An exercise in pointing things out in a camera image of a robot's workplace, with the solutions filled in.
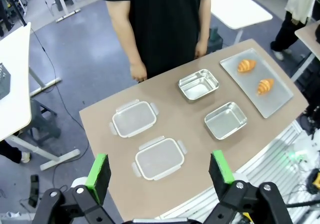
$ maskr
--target black t-shirt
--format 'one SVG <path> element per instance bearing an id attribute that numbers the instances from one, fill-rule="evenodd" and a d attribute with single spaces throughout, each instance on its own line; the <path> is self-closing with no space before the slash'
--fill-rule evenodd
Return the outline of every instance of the black t-shirt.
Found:
<path id="1" fill-rule="evenodd" d="M 201 0 L 130 1 L 136 46 L 151 78 L 195 57 Z"/>

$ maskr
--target brown tabletop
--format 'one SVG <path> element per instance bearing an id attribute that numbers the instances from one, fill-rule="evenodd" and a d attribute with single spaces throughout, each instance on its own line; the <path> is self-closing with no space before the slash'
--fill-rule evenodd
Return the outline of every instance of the brown tabletop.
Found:
<path id="1" fill-rule="evenodd" d="M 278 73 L 294 97 L 268 119 L 264 119 L 239 86 L 220 66 L 219 61 L 254 48 Z M 220 83 L 219 89 L 196 103 L 189 104 L 180 93 L 179 79 L 200 69 L 208 69 Z M 154 102 L 160 113 L 153 127 L 131 138 L 114 136 L 109 128 L 116 108 L 134 99 Z M 204 126 L 205 116 L 226 102 L 234 101 L 248 118 L 247 125 L 225 140 L 218 141 Z M 212 186 L 208 174 L 210 153 L 221 149 L 236 171 L 307 107 L 307 101 L 278 64 L 254 41 L 247 40 L 199 60 L 123 90 L 84 110 L 80 116 L 94 155 L 109 156 L 109 191 L 125 221 L 153 218 L 182 204 Z M 158 181 L 135 176 L 131 164 L 139 146 L 159 136 L 182 140 L 188 153 L 177 172 Z"/>
<path id="2" fill-rule="evenodd" d="M 320 59 L 320 44 L 316 41 L 316 29 L 320 21 L 307 25 L 295 32 L 296 36 Z"/>

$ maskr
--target desk leg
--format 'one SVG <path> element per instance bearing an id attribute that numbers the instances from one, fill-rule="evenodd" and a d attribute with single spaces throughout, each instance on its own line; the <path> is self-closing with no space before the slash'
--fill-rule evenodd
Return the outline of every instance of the desk leg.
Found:
<path id="1" fill-rule="evenodd" d="M 239 29 L 237 35 L 236 35 L 236 38 L 234 40 L 234 45 L 239 43 L 240 39 L 241 39 L 241 36 L 243 34 L 244 30 L 243 29 Z"/>
<path id="2" fill-rule="evenodd" d="M 30 93 L 30 96 L 35 96 L 37 95 L 38 93 L 40 93 L 42 90 L 45 90 L 47 88 L 49 88 L 50 86 L 52 85 L 55 85 L 56 83 L 60 82 L 61 81 L 61 78 L 56 78 L 54 80 L 51 80 L 50 82 L 44 84 L 41 79 L 38 77 L 38 75 L 35 74 L 35 72 L 31 69 L 31 67 L 29 67 L 29 73 L 30 75 L 34 78 L 34 80 L 40 85 L 40 88 L 32 91 Z"/>
<path id="3" fill-rule="evenodd" d="M 313 53 L 310 54 L 310 56 L 306 59 L 306 61 L 303 63 L 303 65 L 296 71 L 296 73 L 291 77 L 291 80 L 295 82 L 305 71 L 305 69 L 311 64 L 313 59 L 315 58 L 315 55 Z"/>
<path id="4" fill-rule="evenodd" d="M 23 9 L 23 17 L 26 16 L 27 14 L 27 10 L 26 10 L 26 7 L 24 7 L 24 5 L 22 4 L 22 1 L 21 0 L 18 0 L 19 4 L 21 5 L 21 8 Z"/>
<path id="5" fill-rule="evenodd" d="M 46 152 L 46 151 L 40 149 L 37 146 L 31 145 L 30 143 L 28 143 L 28 142 L 26 142 L 26 141 L 24 141 L 24 140 L 22 140 L 22 139 L 20 139 L 20 138 L 18 138 L 16 136 L 14 136 L 14 135 L 9 136 L 7 139 L 13 141 L 14 143 L 16 143 L 18 145 L 23 146 L 24 148 L 27 148 L 27 149 L 31 150 L 32 152 L 34 152 L 34 153 L 36 153 L 38 155 L 41 155 L 41 156 L 51 160 L 51 161 L 49 161 L 49 162 L 47 162 L 45 164 L 42 164 L 40 166 L 40 170 L 46 170 L 46 169 L 48 169 L 50 167 L 53 167 L 53 166 L 55 166 L 57 164 L 60 164 L 60 163 L 62 163 L 64 161 L 66 161 L 66 160 L 74 158 L 77 155 L 80 155 L 80 151 L 78 149 L 75 149 L 73 151 L 68 152 L 67 154 L 64 154 L 62 156 L 57 157 L 55 155 L 52 155 L 49 152 Z"/>
<path id="6" fill-rule="evenodd" d="M 61 20 L 64 20 L 65 18 L 67 18 L 67 17 L 69 17 L 71 15 L 76 14 L 76 13 L 78 13 L 80 11 L 80 9 L 78 9 L 78 10 L 75 10 L 75 11 L 72 11 L 71 13 L 69 13 L 68 9 L 66 8 L 67 6 L 65 4 L 65 1 L 64 0 L 60 0 L 60 3 L 62 5 L 62 8 L 63 8 L 65 16 L 62 16 L 60 19 L 57 19 L 56 23 L 60 22 Z"/>

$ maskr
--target shoe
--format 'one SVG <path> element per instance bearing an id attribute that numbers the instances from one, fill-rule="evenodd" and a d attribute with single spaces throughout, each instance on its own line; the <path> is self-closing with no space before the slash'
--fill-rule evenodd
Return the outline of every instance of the shoe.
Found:
<path id="1" fill-rule="evenodd" d="M 283 60 L 285 59 L 285 58 L 284 58 L 284 55 L 283 55 L 281 52 L 277 52 L 277 51 L 274 51 L 274 50 L 272 50 L 272 52 L 273 52 L 274 56 L 275 56 L 278 60 L 283 61 Z"/>
<path id="2" fill-rule="evenodd" d="M 8 29 L 8 32 L 10 32 L 10 30 L 12 30 L 12 28 L 15 26 L 15 24 L 11 24 L 10 26 L 9 26 L 9 28 L 7 28 Z"/>
<path id="3" fill-rule="evenodd" d="M 283 52 L 286 53 L 287 55 L 292 54 L 292 50 L 290 50 L 290 49 L 283 50 Z"/>
<path id="4" fill-rule="evenodd" d="M 21 162 L 28 163 L 31 159 L 31 154 L 29 152 L 22 152 L 21 153 Z"/>

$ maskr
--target white desk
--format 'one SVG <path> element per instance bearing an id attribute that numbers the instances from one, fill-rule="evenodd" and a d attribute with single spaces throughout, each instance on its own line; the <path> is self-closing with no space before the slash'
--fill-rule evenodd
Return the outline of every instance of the white desk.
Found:
<path id="1" fill-rule="evenodd" d="M 317 57 L 320 60 L 320 44 L 316 41 L 316 29 L 319 26 L 320 21 L 307 25 L 302 29 L 295 32 L 296 36 L 309 48 L 311 54 L 304 61 L 303 65 L 297 70 L 297 72 L 291 77 L 292 81 L 296 81 L 304 70 L 311 64 L 313 59 Z"/>
<path id="2" fill-rule="evenodd" d="M 41 170 L 64 162 L 80 154 L 75 149 L 60 157 L 16 137 L 13 133 L 31 121 L 29 95 L 29 44 L 31 24 L 20 27 L 0 41 L 0 63 L 11 74 L 10 93 L 0 100 L 0 140 L 9 139 L 51 161 L 42 164 Z"/>
<path id="3" fill-rule="evenodd" d="M 240 41 L 243 28 L 273 17 L 252 0 L 211 0 L 211 13 L 232 30 L 238 30 L 234 44 Z"/>

